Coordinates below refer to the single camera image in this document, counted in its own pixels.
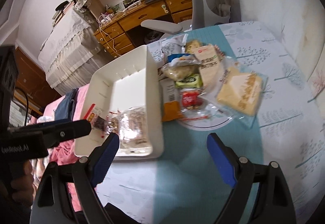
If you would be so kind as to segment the person's left hand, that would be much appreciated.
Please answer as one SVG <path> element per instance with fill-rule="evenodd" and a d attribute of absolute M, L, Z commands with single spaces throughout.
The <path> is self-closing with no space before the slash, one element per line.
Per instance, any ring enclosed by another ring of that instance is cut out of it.
<path fill-rule="evenodd" d="M 23 172 L 11 181 L 12 193 L 1 182 L 1 223 L 29 223 L 33 204 L 33 167 L 24 162 Z"/>

